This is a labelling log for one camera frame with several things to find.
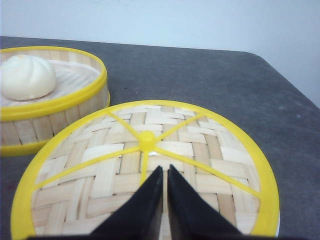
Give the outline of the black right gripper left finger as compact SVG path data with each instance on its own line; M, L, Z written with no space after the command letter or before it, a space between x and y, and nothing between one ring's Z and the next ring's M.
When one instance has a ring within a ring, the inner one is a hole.
M157 240L163 213L163 169L158 166L132 197L100 224L91 240Z

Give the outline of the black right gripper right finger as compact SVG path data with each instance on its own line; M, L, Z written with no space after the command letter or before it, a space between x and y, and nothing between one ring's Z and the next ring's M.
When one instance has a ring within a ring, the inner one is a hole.
M167 200L173 240L243 240L244 235L207 204L171 164Z

